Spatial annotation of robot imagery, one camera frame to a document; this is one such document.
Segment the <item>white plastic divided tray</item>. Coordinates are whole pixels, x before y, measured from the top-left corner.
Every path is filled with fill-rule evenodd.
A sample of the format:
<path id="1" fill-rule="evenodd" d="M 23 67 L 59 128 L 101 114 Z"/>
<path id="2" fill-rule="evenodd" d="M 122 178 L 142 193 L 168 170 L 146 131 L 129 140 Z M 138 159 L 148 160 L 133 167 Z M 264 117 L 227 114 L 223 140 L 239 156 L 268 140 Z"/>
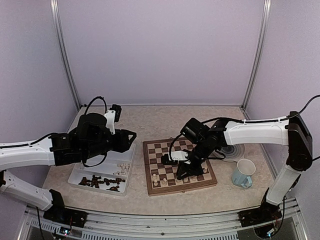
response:
<path id="1" fill-rule="evenodd" d="M 100 161 L 103 159 L 101 155 L 89 159 L 88 164 L 91 167 L 85 167 L 82 163 L 76 163 L 71 171 L 71 174 L 68 178 L 68 183 L 76 188 L 89 190 L 98 193 L 104 193 L 109 195 L 116 196 L 125 196 L 127 194 L 132 166 L 134 163 L 134 157 L 136 153 L 136 145 L 133 144 L 129 150 L 124 153 L 119 153 L 115 151 L 109 151 L 106 159 L 103 163 Z M 130 164 L 128 175 L 113 175 L 114 172 L 119 171 L 117 167 L 118 164 Z M 120 184 L 119 192 L 108 191 L 106 186 L 100 185 L 100 189 L 88 186 L 80 186 L 78 183 L 82 180 L 83 177 L 87 177 L 89 180 L 92 179 L 92 175 L 101 176 L 103 178 L 115 179 L 122 178 L 125 179 L 125 183 Z"/>

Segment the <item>white chess bishop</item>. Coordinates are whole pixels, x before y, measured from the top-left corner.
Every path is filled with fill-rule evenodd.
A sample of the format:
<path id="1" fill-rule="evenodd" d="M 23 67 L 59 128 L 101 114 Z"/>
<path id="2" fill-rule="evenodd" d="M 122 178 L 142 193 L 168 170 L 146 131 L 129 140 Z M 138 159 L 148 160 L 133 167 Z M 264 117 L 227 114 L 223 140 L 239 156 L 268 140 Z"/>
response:
<path id="1" fill-rule="evenodd" d="M 155 174 L 155 173 L 152 175 L 152 182 L 153 182 L 153 186 L 154 187 L 159 187 L 160 186 L 159 176 L 157 174 Z"/>

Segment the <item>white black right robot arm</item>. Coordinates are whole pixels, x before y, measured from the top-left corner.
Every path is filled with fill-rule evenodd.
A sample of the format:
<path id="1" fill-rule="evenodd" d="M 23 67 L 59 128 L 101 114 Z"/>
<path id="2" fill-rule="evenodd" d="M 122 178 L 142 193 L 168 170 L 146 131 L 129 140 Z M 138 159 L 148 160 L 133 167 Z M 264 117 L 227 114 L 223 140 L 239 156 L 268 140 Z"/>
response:
<path id="1" fill-rule="evenodd" d="M 300 113 L 292 111 L 288 116 L 264 120 L 215 117 L 210 122 L 212 126 L 207 125 L 208 120 L 199 121 L 193 117 L 181 129 L 180 134 L 195 146 L 179 162 L 177 178 L 183 180 L 202 175 L 202 163 L 223 147 L 242 144 L 286 146 L 287 160 L 255 212 L 260 222 L 268 221 L 314 161 L 313 138 Z"/>

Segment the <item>white chess pawn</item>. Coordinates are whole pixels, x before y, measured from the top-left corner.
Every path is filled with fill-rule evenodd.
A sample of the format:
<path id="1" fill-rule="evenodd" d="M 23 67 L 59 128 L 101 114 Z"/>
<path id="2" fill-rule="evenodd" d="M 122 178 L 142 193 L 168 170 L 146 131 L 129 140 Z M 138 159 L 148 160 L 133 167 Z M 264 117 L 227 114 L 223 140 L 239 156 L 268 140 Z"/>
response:
<path id="1" fill-rule="evenodd" d="M 168 185 L 168 181 L 167 181 L 167 179 L 166 178 L 164 178 L 163 180 L 162 180 L 162 183 L 161 183 L 163 186 L 167 186 Z"/>

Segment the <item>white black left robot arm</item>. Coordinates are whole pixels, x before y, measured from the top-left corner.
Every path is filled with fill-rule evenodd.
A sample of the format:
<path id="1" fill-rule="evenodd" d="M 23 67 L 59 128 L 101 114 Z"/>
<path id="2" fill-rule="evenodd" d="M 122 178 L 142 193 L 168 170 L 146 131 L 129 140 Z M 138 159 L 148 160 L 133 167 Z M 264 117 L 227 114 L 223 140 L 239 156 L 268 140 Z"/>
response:
<path id="1" fill-rule="evenodd" d="M 14 178 L 10 169 L 28 166 L 64 166 L 86 164 L 96 156 L 106 157 L 108 152 L 128 151 L 137 134 L 127 129 L 116 129 L 115 119 L 107 114 L 89 113 L 80 116 L 77 127 L 68 133 L 49 133 L 33 142 L 0 146 L 0 190 L 49 211 L 63 223 L 70 218 L 60 192 L 38 188 L 24 180 Z"/>

